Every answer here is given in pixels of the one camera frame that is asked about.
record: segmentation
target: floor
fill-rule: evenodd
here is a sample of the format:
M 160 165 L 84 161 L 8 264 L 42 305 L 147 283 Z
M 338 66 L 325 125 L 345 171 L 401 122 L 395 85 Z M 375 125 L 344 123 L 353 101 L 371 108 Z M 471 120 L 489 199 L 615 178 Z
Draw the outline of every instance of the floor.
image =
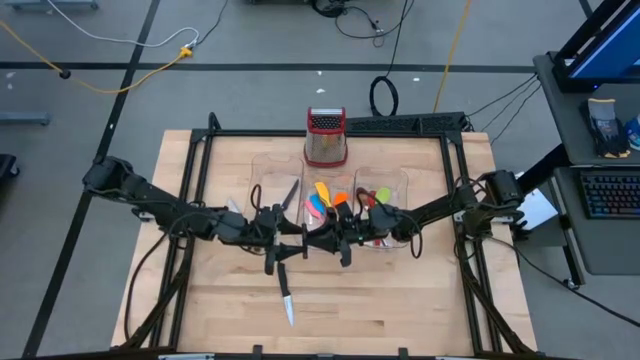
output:
M 98 11 L 68 13 L 101 35 L 136 39 L 148 31 L 148 42 L 184 26 L 204 31 L 223 5 L 221 0 L 99 2 Z M 597 2 L 589 1 L 591 6 Z M 403 2 L 359 3 L 388 29 Z M 431 112 L 464 3 L 416 1 L 403 27 L 396 63 L 425 66 L 392 73 L 401 96 L 399 114 Z M 454 58 L 460 66 L 453 68 L 438 110 L 470 113 L 524 81 L 532 72 L 531 58 L 559 49 L 584 21 L 582 3 L 586 1 L 474 2 Z M 133 46 L 89 39 L 47 11 L 0 7 L 0 19 L 50 59 L 72 63 L 74 77 L 102 88 L 118 88 L 131 76 L 139 79 L 151 68 L 145 63 L 168 62 L 191 36 L 182 34 L 170 45 L 140 53 Z M 341 21 L 347 31 L 370 31 L 358 14 Z M 45 31 L 55 36 L 43 36 Z M 107 150 L 104 139 L 113 136 L 109 154 L 129 160 L 138 173 L 150 177 L 164 130 L 203 127 L 210 111 L 224 128 L 300 129 L 308 106 L 345 106 L 349 116 L 367 116 L 369 84 L 384 66 L 365 65 L 388 63 L 393 52 L 392 38 L 382 48 L 346 38 L 332 20 L 318 16 L 302 0 L 261 0 L 258 5 L 231 0 L 218 29 L 193 59 L 184 61 L 217 65 L 208 66 L 209 71 L 167 71 L 127 96 L 97 95 L 62 81 L 4 32 L 0 44 L 0 109 L 53 115 L 48 127 L 5 126 L 0 131 L 0 153 L 17 155 L 22 168 L 18 181 L 3 190 L 0 208 L 0 358 L 23 353 L 76 208 L 86 205 L 80 179 L 99 144 Z M 130 60 L 142 69 L 128 69 Z M 385 95 L 380 91 L 377 96 L 382 112 L 391 107 Z M 476 129 L 501 105 L 474 116 Z M 515 110 L 513 106 L 486 129 L 490 136 L 500 132 Z M 544 95 L 538 92 L 493 149 L 499 168 L 521 171 L 558 143 Z M 39 355 L 108 347 L 137 231 L 137 221 L 122 206 L 91 202 Z M 566 277 L 562 252 L 539 246 L 543 238 L 560 236 L 558 229 L 541 231 L 521 248 L 536 263 Z M 637 329 L 526 265 L 521 272 L 542 351 L 589 359 L 636 357 Z M 581 291 L 640 318 L 638 278 L 588 276 L 587 283 Z

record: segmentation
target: black desk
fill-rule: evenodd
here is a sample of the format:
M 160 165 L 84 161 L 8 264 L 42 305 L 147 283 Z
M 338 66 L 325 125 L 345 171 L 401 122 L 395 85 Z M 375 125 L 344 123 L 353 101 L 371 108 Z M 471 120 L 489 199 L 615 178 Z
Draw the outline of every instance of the black desk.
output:
M 594 275 L 638 275 L 640 261 L 635 254 L 640 251 L 640 220 L 587 219 L 577 193 L 575 170 L 568 167 L 640 166 L 640 152 L 631 150 L 631 155 L 625 159 L 599 157 L 578 110 L 578 106 L 593 95 L 562 93 L 551 72 L 553 63 L 548 55 L 536 56 L 533 62 L 562 143 L 527 170 L 518 182 L 528 193 L 552 180 L 566 235 L 567 244 L 563 249 L 574 283 L 584 283 L 578 257 L 583 259 L 586 270 Z M 615 98 L 616 114 L 622 121 L 640 113 L 640 84 L 605 84 L 595 95 Z
M 555 169 L 552 190 L 560 195 L 556 197 L 559 212 L 571 224 L 585 269 L 594 275 L 640 275 L 640 222 L 588 219 L 576 172 L 575 168 Z

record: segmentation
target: knife handle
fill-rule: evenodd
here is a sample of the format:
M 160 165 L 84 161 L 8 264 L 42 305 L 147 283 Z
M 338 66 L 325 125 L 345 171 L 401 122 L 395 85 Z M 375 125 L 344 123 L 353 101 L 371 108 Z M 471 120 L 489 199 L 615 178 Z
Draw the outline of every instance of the knife handle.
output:
M 280 291 L 282 291 L 282 297 L 289 296 L 289 285 L 287 284 L 287 273 L 284 270 L 284 263 L 278 262 L 278 281 L 280 282 Z

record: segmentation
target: white paper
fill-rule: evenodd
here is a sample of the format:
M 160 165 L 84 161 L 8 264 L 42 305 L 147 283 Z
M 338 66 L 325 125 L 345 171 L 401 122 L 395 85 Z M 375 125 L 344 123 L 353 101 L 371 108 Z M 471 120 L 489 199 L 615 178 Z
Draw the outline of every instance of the white paper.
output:
M 533 230 L 536 226 L 558 215 L 556 208 L 538 189 L 533 190 L 524 198 L 524 202 L 518 210 L 524 213 L 524 217 L 518 221 L 518 224 L 523 221 L 527 222 L 523 227 L 524 230 Z

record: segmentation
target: red cheese grater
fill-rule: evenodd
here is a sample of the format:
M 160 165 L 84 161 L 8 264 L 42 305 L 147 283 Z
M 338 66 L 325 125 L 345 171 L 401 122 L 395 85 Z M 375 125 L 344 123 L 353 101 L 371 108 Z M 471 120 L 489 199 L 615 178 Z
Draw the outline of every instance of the red cheese grater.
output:
M 309 108 L 304 159 L 310 166 L 332 167 L 347 161 L 346 115 L 341 109 Z

